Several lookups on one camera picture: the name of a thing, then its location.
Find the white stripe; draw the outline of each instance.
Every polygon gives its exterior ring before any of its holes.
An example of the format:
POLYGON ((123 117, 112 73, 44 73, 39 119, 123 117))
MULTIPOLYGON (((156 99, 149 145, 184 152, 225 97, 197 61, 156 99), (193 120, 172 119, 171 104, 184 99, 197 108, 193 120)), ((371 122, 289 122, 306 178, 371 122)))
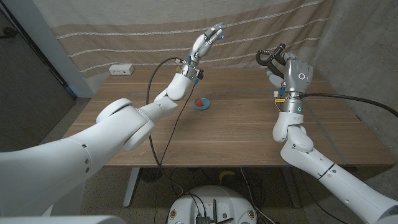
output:
MULTIPOLYGON (((245 23, 248 23, 248 22, 254 22, 254 21, 259 21, 259 20, 263 20, 263 19, 269 19, 269 18, 273 18, 273 17, 282 16, 284 14, 288 14, 288 13, 294 12, 297 9, 300 9, 301 7, 312 6, 314 4, 319 4, 319 3, 323 2, 323 1, 326 1, 326 0, 319 0, 319 1, 314 1, 314 2, 310 2, 310 3, 302 4, 300 6, 295 7, 294 9, 291 9, 291 10, 288 10, 288 11, 285 11, 285 12, 281 12, 281 13, 277 13, 277 14, 273 14, 273 15, 269 15, 269 16, 257 17, 257 18, 254 18, 254 19, 248 19, 248 20, 241 21, 241 22, 235 22, 233 24, 227 24, 227 26, 231 27, 231 26, 236 26, 236 25, 240 25, 240 24, 245 24, 245 23)), ((74 32, 74 33, 58 36, 57 39, 63 39, 63 38, 71 37, 71 36, 75 36, 75 35, 105 35, 105 36, 108 36, 108 35, 125 35, 125 36, 134 36, 134 35, 182 34, 182 33, 187 33, 187 32, 203 31, 203 30, 207 30, 207 29, 209 29, 209 27, 199 28, 199 29, 189 29, 189 30, 175 30, 175 31, 163 31, 163 32, 142 32, 142 33, 74 32)))
POLYGON ((239 42, 244 42, 244 41, 257 40, 257 39, 261 39, 261 38, 265 38, 265 37, 270 37, 272 35, 276 35, 276 34, 278 34, 280 32, 283 32, 283 31, 287 31, 287 30, 291 30, 291 29, 303 28, 303 27, 305 27, 305 26, 307 26, 309 24, 313 24, 314 22, 327 21, 327 20, 328 19, 315 19, 314 21, 308 22, 308 23, 306 23, 304 25, 286 27, 286 28, 281 29, 281 30, 279 30, 277 32, 273 32, 271 34, 262 35, 260 37, 252 37, 252 38, 247 38, 247 39, 242 39, 242 40, 234 40, 234 41, 230 41, 230 42, 224 42, 224 43, 220 43, 220 44, 215 44, 213 46, 216 47, 216 46, 222 46, 222 45, 226 45, 226 44, 233 44, 233 43, 239 43, 239 42))
POLYGON ((185 48, 181 48, 181 49, 155 49, 155 50, 92 49, 92 50, 84 50, 82 52, 77 52, 77 53, 68 55, 68 57, 74 57, 74 56, 85 54, 85 53, 100 52, 100 51, 106 51, 106 52, 168 52, 168 51, 178 51, 178 50, 190 50, 190 47, 185 47, 185 48))
MULTIPOLYGON (((286 48, 287 48, 287 47, 290 47, 290 46, 292 46, 292 45, 295 45, 295 44, 302 43, 302 42, 304 42, 304 41, 306 41, 306 40, 319 40, 319 39, 320 39, 320 37, 309 37, 309 38, 306 38, 306 39, 303 39, 303 40, 294 42, 293 44, 289 44, 289 45, 286 46, 286 48)), ((246 54, 246 55, 241 55, 241 56, 235 56, 235 57, 219 58, 219 59, 213 59, 213 60, 204 60, 204 61, 201 61, 200 63, 219 62, 219 61, 223 61, 223 60, 232 60, 232 59, 248 57, 248 56, 252 56, 252 55, 256 55, 256 54, 257 54, 257 52, 256 52, 256 53, 251 53, 251 54, 246 54)), ((84 69, 84 70, 81 70, 81 71, 79 71, 79 72, 82 72, 82 73, 83 73, 83 72, 87 72, 87 71, 89 71, 89 70, 91 70, 91 69, 94 69, 94 68, 100 68, 100 67, 103 67, 103 66, 114 65, 114 64, 120 64, 120 63, 122 63, 122 62, 110 62, 110 63, 105 63, 105 64, 102 64, 102 65, 95 65, 95 66, 92 66, 92 67, 90 67, 90 68, 86 68, 86 69, 84 69)), ((135 65, 135 66, 155 66, 155 65, 158 65, 158 63, 134 63, 133 65, 135 65)), ((163 64, 163 65, 176 65, 176 64, 175 64, 175 63, 165 63, 165 64, 163 64)))
MULTIPOLYGON (((213 46, 222 46, 222 45, 227 45, 227 44, 234 44, 234 43, 239 43, 239 42, 244 42, 244 41, 250 41, 250 40, 257 40, 265 37, 270 37, 272 35, 276 35, 280 32, 291 30, 291 29, 298 29, 298 28, 303 28, 309 24, 313 24, 314 22, 320 22, 320 21, 327 21, 328 19, 315 19, 314 21, 308 22, 304 25, 299 25, 299 26, 293 26, 293 27, 287 27, 284 29, 281 29, 277 32, 271 33, 271 34, 266 34, 262 35, 260 37, 252 37, 252 38, 247 38, 247 39, 241 39, 241 40, 234 40, 230 42, 225 42, 221 44, 214 44, 213 46)), ((90 52, 100 52, 100 51, 105 51, 105 52, 168 52, 168 51, 179 51, 179 50, 190 50, 190 47, 185 47, 185 48, 180 48, 180 49, 154 49, 154 50, 116 50, 116 49, 92 49, 92 50, 84 50, 81 52, 77 52, 71 55, 68 55, 69 57, 74 57, 77 55, 85 54, 85 53, 90 53, 90 52)))

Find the red object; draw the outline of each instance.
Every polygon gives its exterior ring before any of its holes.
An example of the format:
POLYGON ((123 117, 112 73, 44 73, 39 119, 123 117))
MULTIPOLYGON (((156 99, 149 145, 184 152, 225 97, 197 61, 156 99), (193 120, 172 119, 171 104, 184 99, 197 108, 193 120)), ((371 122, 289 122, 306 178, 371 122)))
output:
POLYGON ((197 106, 203 106, 203 102, 201 101, 200 98, 198 98, 198 99, 195 101, 195 105, 197 105, 197 106))

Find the wooden table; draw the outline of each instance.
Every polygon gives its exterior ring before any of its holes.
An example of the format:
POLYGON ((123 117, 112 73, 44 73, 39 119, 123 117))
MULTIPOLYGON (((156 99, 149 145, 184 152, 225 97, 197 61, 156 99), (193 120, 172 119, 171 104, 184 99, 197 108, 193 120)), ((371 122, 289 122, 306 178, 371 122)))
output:
MULTIPOLYGON (((145 105, 147 82, 152 71, 136 70, 128 76, 110 76, 64 137, 95 124, 100 111, 111 102, 129 98, 136 108, 145 105)), ((175 70, 159 70, 152 82, 150 100, 164 90, 175 70)), ((241 167, 283 166, 283 143, 272 138, 278 117, 273 86, 264 69, 206 69, 205 77, 195 86, 173 138, 167 149, 165 167, 241 167), (197 97, 208 98, 204 111, 193 108, 197 97)), ((156 124, 152 133, 155 151, 162 157, 177 111, 156 124)), ((309 93, 335 93, 318 73, 314 74, 309 93)), ((337 164, 346 166, 391 166, 389 151, 361 122, 344 100, 308 97, 303 107, 304 126, 315 147, 337 164)), ((156 167, 149 141, 132 152, 120 151, 107 166, 156 167)))

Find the black handle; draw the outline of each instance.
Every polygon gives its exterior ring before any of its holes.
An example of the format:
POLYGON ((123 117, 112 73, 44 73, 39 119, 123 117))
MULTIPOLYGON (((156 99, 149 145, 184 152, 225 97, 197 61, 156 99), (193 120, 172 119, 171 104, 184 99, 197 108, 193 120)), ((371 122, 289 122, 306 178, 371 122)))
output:
POLYGON ((278 68, 275 67, 275 65, 272 63, 272 60, 276 60, 278 63, 281 65, 286 65, 286 61, 282 56, 280 56, 280 53, 286 48, 285 44, 279 44, 279 46, 274 50, 274 52, 267 58, 267 60, 261 60, 260 55, 266 54, 265 50, 259 50, 256 54, 256 60, 259 65, 262 66, 267 66, 269 70, 273 72, 273 74, 285 79, 284 74, 278 70, 278 68))
POLYGON ((2 29, 4 35, 0 36, 0 39, 8 39, 13 38, 18 34, 18 31, 14 30, 11 27, 5 27, 2 29))

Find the dark door frame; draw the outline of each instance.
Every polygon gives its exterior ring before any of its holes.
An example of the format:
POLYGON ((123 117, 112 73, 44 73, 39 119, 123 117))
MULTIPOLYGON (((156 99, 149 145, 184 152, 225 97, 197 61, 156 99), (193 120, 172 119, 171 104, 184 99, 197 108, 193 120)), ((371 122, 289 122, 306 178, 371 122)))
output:
POLYGON ((41 59, 41 61, 44 63, 44 65, 50 70, 51 74, 58 80, 58 82, 68 92, 68 94, 73 99, 75 99, 77 97, 76 94, 69 87, 68 83, 62 78, 61 74, 58 73, 57 69, 54 68, 54 66, 51 64, 51 62, 48 60, 48 58, 43 54, 43 52, 39 49, 39 47, 36 45, 36 43, 32 40, 32 38, 30 38, 29 34, 21 26, 21 24, 18 22, 18 20, 12 15, 11 11, 7 8, 7 6, 3 3, 2 0, 0 0, 0 4, 5 9, 5 12, 3 12, 0 9, 0 12, 4 15, 4 17, 12 25, 16 26, 18 33, 20 33, 20 35, 24 38, 24 40, 27 42, 29 47, 31 47, 31 49, 35 52, 35 54, 39 57, 39 59, 41 59))

